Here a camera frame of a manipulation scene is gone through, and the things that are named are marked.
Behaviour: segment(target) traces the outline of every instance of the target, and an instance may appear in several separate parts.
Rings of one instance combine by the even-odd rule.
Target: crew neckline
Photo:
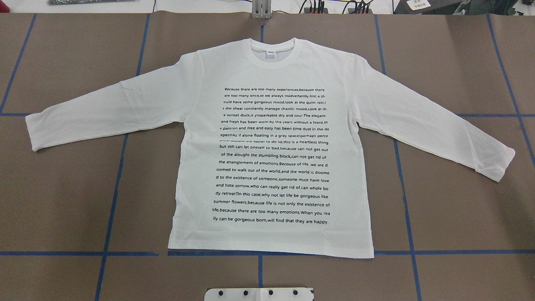
[[[245,39],[243,43],[243,49],[247,58],[254,63],[255,65],[266,67],[266,68],[280,68],[291,63],[298,56],[301,51],[301,40],[297,38],[292,38],[286,42],[280,44],[265,44],[262,42],[255,41],[253,39]],[[291,52],[287,57],[283,58],[278,62],[265,62],[253,53],[253,49],[264,50],[264,51],[288,51]]]

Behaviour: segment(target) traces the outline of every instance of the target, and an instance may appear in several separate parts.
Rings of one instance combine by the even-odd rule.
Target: white long-sleeve shirt
[[[252,39],[26,117],[32,149],[183,122],[171,249],[371,258],[357,123],[499,181],[515,151],[377,72],[300,39]]]

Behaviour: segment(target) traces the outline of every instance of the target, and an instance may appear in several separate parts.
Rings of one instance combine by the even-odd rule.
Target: barcode label
[[[421,10],[421,9],[431,6],[431,4],[427,2],[427,0],[408,0],[407,4],[409,5],[410,9],[414,11]]]

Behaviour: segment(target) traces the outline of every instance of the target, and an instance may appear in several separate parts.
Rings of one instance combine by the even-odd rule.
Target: red object
[[[9,7],[2,0],[0,0],[0,12],[9,12]]]

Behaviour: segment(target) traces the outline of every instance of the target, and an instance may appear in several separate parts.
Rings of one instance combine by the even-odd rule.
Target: long sleeve
[[[515,151],[461,117],[374,70],[355,56],[349,96],[355,120],[423,151],[474,168],[499,182]]]
[[[197,52],[173,66],[121,81],[26,117],[32,149],[183,122],[200,91]]]

